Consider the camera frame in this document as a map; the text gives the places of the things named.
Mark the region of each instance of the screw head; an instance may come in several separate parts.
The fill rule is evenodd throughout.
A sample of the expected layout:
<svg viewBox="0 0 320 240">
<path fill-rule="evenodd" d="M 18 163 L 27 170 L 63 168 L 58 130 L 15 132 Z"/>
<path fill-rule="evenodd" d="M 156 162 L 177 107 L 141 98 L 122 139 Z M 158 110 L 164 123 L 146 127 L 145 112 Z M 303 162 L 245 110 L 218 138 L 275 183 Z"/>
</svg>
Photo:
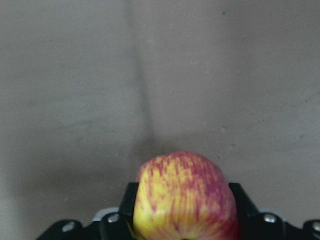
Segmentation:
<svg viewBox="0 0 320 240">
<path fill-rule="evenodd" d="M 275 215 L 273 214 L 270 214 L 270 213 L 266 213 L 264 216 L 263 216 L 263 220 L 267 223 L 275 223 L 277 221 L 277 218 Z"/>
<path fill-rule="evenodd" d="M 69 221 L 62 227 L 62 232 L 69 232 L 75 228 L 75 222 Z"/>
<path fill-rule="evenodd" d="M 314 230 L 320 232 L 320 221 L 315 221 L 313 224 L 312 224 L 312 227 Z"/>
<path fill-rule="evenodd" d="M 109 223 L 115 223 L 119 220 L 119 214 L 118 213 L 113 213 L 108 217 L 108 222 Z"/>
</svg>

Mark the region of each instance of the red and yellow apple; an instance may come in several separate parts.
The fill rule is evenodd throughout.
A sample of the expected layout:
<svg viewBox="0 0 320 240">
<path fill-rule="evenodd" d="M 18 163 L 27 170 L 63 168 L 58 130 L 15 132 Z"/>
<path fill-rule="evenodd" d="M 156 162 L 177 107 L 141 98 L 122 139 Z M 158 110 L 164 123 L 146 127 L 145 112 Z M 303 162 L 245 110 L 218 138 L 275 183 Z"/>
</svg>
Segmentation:
<svg viewBox="0 0 320 240">
<path fill-rule="evenodd" d="M 133 231 L 138 240 L 239 240 L 236 202 L 221 170 L 181 151 L 140 167 Z"/>
</svg>

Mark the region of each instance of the apple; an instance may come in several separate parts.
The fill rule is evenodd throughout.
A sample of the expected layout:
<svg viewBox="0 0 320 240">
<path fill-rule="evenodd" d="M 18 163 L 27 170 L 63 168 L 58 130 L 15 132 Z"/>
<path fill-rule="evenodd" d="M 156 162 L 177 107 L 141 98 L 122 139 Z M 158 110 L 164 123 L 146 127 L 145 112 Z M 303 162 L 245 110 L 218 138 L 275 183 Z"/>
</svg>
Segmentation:
<svg viewBox="0 0 320 240">
<path fill-rule="evenodd" d="M 236 201 L 217 165 L 180 151 L 143 164 L 133 213 L 138 240 L 239 240 Z"/>
</svg>

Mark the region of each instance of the metal bolt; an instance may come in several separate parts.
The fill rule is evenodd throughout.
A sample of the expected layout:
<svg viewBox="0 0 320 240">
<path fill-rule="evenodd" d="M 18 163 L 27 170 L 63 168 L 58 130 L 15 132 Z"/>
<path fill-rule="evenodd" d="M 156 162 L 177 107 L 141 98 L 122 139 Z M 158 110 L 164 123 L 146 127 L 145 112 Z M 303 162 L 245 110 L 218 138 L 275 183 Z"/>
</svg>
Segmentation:
<svg viewBox="0 0 320 240">
<path fill-rule="evenodd" d="M 267 213 L 263 216 L 263 220 L 267 223 L 275 223 L 277 221 L 277 218 L 275 215 Z"/>
<path fill-rule="evenodd" d="M 74 221 L 69 221 L 67 224 L 65 224 L 62 227 L 62 232 L 69 232 L 74 228 L 75 228 L 75 222 Z"/>
<path fill-rule="evenodd" d="M 112 214 L 112 215 L 110 215 L 109 217 L 108 217 L 108 222 L 109 223 L 115 223 L 115 222 L 117 222 L 119 220 L 119 214 L 118 213 L 114 213 L 114 214 Z"/>
<path fill-rule="evenodd" d="M 320 232 L 320 221 L 315 221 L 313 224 L 312 224 L 312 227 L 314 230 Z"/>
</svg>

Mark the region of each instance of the gray surface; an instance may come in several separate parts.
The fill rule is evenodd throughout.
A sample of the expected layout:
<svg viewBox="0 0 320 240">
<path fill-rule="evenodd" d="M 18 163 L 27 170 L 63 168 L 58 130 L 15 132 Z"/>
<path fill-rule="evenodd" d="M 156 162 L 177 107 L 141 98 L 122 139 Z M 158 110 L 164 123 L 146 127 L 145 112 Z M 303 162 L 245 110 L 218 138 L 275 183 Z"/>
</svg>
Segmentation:
<svg viewBox="0 0 320 240">
<path fill-rule="evenodd" d="M 0 239 L 117 206 L 191 150 L 260 208 L 320 217 L 319 1 L 2 1 Z"/>
</svg>

